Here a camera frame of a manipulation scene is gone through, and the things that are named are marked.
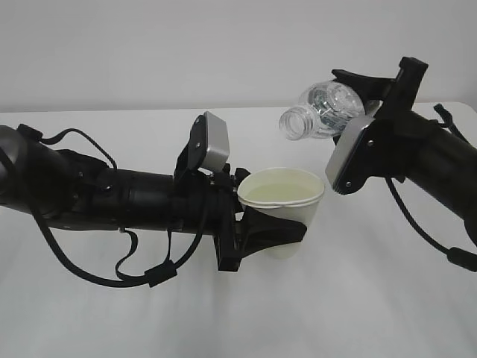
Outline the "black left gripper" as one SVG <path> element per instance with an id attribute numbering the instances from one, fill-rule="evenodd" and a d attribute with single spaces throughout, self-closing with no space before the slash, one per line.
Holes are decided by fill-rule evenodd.
<path id="1" fill-rule="evenodd" d="M 218 270 L 236 272 L 242 257 L 265 252 L 276 259 L 288 259 L 300 248 L 307 226 L 247 208 L 239 222 L 236 213 L 243 209 L 238 200 L 239 184 L 250 175 L 244 168 L 232 174 L 230 165 L 210 175 L 199 170 L 174 172 L 172 218 L 178 230 L 195 235 L 192 244 L 174 265 L 183 266 L 198 248 L 203 236 L 213 238 Z"/>

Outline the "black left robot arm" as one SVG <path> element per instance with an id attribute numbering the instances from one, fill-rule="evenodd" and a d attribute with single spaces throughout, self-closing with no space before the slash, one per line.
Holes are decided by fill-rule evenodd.
<path id="1" fill-rule="evenodd" d="M 200 240 L 214 240 L 218 269 L 237 271 L 243 258 L 268 248 L 301 242 L 306 226 L 246 207 L 238 188 L 250 177 L 232 171 L 227 155 L 209 158 L 207 121 L 198 117 L 172 175 L 119 169 L 109 155 L 102 159 L 69 149 L 54 149 L 64 138 L 45 138 L 20 125 L 1 127 L 1 205 L 31 214 L 56 258 L 71 273 L 95 279 L 73 264 L 52 234 L 60 230 L 118 230 L 137 246 L 137 230 L 184 232 L 194 240 L 178 260 L 166 257 L 140 276 L 118 273 L 100 278 L 111 287 L 155 285 L 177 273 Z"/>

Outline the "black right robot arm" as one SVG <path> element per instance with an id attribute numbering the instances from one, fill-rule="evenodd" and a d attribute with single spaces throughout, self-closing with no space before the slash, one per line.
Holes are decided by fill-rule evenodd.
<path id="1" fill-rule="evenodd" d="M 410 180 L 464 221 L 476 240 L 476 148 L 437 108 L 442 122 L 413 110 L 429 65 L 403 57 L 395 78 L 358 75 L 334 69 L 335 80 L 364 102 L 380 101 L 372 116 L 358 116 L 335 140 L 325 173 L 341 195 L 359 191 L 368 178 Z"/>

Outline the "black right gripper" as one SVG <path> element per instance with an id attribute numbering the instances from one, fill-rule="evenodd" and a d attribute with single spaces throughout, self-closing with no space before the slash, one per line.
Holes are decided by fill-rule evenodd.
<path id="1" fill-rule="evenodd" d="M 365 107 L 381 102 L 367 135 L 376 146 L 367 148 L 368 178 L 437 181 L 438 160 L 432 143 L 440 128 L 412 110 L 428 67 L 415 57 L 402 57 L 393 78 L 358 75 L 343 69 L 331 71 L 334 81 L 351 88 Z"/>

